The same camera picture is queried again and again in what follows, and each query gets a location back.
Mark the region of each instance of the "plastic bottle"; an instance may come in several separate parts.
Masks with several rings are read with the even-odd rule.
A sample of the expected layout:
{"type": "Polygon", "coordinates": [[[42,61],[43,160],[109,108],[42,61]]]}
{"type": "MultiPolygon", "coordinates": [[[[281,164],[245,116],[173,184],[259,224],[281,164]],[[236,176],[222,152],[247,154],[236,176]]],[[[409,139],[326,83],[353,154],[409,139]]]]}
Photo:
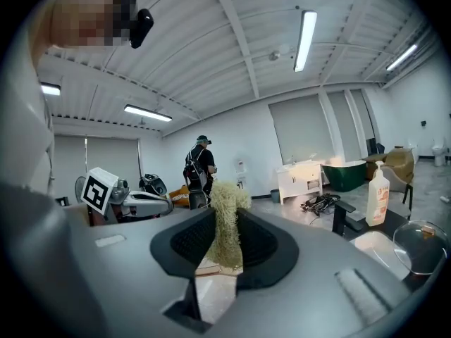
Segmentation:
{"type": "Polygon", "coordinates": [[[376,161],[376,165],[378,168],[373,180],[369,183],[368,206],[366,207],[366,223],[370,227],[384,222],[390,190],[390,182],[384,178],[381,170],[383,162],[376,161]]]}

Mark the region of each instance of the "green bathtub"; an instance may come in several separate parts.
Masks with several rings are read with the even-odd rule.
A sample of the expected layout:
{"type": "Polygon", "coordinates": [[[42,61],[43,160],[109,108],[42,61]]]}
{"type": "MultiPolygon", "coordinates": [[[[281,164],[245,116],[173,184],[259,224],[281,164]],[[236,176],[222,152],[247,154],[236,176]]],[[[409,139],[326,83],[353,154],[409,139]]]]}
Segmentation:
{"type": "Polygon", "coordinates": [[[341,165],[322,165],[330,186],[337,192],[348,192],[365,182],[366,161],[350,161],[341,165]]]}

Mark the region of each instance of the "fluorescent ceiling light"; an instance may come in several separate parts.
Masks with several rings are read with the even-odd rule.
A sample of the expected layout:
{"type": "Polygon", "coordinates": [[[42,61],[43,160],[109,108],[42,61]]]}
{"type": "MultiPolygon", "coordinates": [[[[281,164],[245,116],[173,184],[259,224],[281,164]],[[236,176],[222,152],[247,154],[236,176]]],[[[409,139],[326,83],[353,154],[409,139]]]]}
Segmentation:
{"type": "Polygon", "coordinates": [[[317,13],[314,11],[302,11],[301,31],[299,33],[299,44],[295,60],[295,72],[304,70],[305,61],[309,54],[313,31],[315,30],[317,13]]]}
{"type": "Polygon", "coordinates": [[[61,95],[61,87],[55,84],[49,84],[47,82],[41,83],[41,90],[44,94],[48,95],[61,95]]]}
{"type": "Polygon", "coordinates": [[[158,120],[162,120],[162,121],[166,121],[166,122],[172,120],[172,117],[170,117],[170,116],[163,115],[160,113],[155,113],[154,111],[146,110],[143,108],[138,108],[137,106],[133,106],[133,105],[126,105],[124,110],[127,113],[133,113],[133,114],[138,114],[138,115],[142,115],[142,116],[147,116],[148,118],[158,119],[158,120]]]}
{"type": "Polygon", "coordinates": [[[391,63],[391,64],[388,66],[387,70],[388,70],[388,71],[391,71],[391,70],[393,70],[394,68],[396,68],[396,67],[397,67],[399,64],[401,64],[404,60],[406,60],[406,58],[407,58],[411,53],[413,53],[413,52],[416,50],[417,47],[418,47],[417,45],[412,45],[411,47],[409,47],[408,50],[406,50],[404,53],[402,53],[402,55],[401,55],[399,58],[397,58],[395,61],[393,61],[393,63],[391,63]]]}

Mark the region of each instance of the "cap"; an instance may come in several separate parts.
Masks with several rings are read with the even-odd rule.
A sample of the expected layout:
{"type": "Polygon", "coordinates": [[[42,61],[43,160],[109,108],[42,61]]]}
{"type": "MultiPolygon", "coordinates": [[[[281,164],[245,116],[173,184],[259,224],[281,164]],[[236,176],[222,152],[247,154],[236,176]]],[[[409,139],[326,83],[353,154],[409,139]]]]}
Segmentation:
{"type": "Polygon", "coordinates": [[[209,138],[207,138],[206,135],[200,135],[197,138],[197,143],[201,144],[201,143],[204,143],[204,142],[207,142],[207,144],[211,144],[211,140],[209,140],[209,138]]]}

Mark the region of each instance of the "man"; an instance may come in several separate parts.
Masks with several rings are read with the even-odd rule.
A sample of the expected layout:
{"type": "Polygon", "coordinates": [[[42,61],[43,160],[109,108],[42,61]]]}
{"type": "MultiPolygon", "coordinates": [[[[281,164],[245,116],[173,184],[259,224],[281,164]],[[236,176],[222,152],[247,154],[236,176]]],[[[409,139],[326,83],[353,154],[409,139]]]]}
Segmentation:
{"type": "Polygon", "coordinates": [[[199,161],[199,164],[207,177],[207,183],[203,188],[207,196],[210,195],[211,186],[213,185],[213,177],[211,175],[217,171],[217,168],[214,165],[213,154],[207,149],[210,144],[211,140],[208,140],[205,135],[200,135],[197,138],[196,145],[191,149],[185,158],[185,164],[188,164],[188,162],[192,159],[197,159],[197,161],[199,161]]]}
{"type": "Polygon", "coordinates": [[[51,46],[126,42],[136,26],[136,2],[45,0],[23,23],[0,74],[0,181],[52,194],[54,134],[37,77],[39,59],[51,46]]]}

